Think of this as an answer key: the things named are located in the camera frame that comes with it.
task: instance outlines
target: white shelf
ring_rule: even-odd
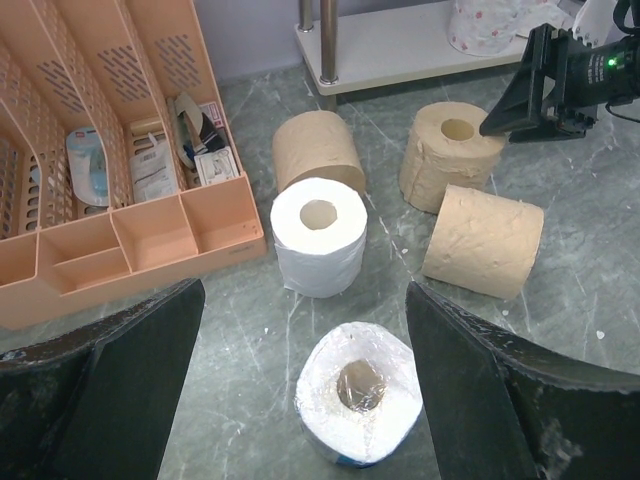
[[[474,57],[447,41],[449,1],[340,17],[333,85],[319,82],[320,22],[310,32],[295,27],[302,54],[321,95],[364,90],[422,78],[519,62],[526,39],[516,38],[497,57]]]

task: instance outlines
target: brown toilet paper roll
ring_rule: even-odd
[[[278,192],[305,178],[342,182],[360,195],[366,180],[347,124],[327,111],[306,112],[287,120],[273,137]]]
[[[422,273],[513,299],[535,262],[543,223],[539,207],[449,185]]]
[[[486,116],[475,105],[457,102],[434,103],[418,112],[400,170],[407,202],[438,213],[448,184],[484,188],[506,143],[504,135],[480,135]]]

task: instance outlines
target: black cable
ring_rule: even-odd
[[[618,117],[618,118],[621,118],[622,120],[627,120],[629,122],[640,123],[640,118],[627,117],[626,115],[621,115],[619,113],[614,112],[613,110],[611,110],[611,104],[610,103],[607,103],[604,106],[604,109],[607,112],[609,112],[611,115],[613,115],[614,117]]]

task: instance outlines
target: metal pole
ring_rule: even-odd
[[[322,49],[322,75],[320,81],[333,84],[338,81],[336,72],[336,47],[338,41],[338,2],[320,2],[320,44]]]
[[[305,33],[310,32],[313,30],[311,0],[298,0],[298,8],[300,9],[300,24],[298,25],[298,30]]]

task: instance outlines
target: orange organizer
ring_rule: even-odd
[[[166,99],[210,112],[239,176],[201,186]],[[65,146],[93,127],[108,207],[78,200]],[[166,139],[178,191],[134,203],[129,159]],[[0,6],[0,326],[19,329],[266,253],[192,0]]]

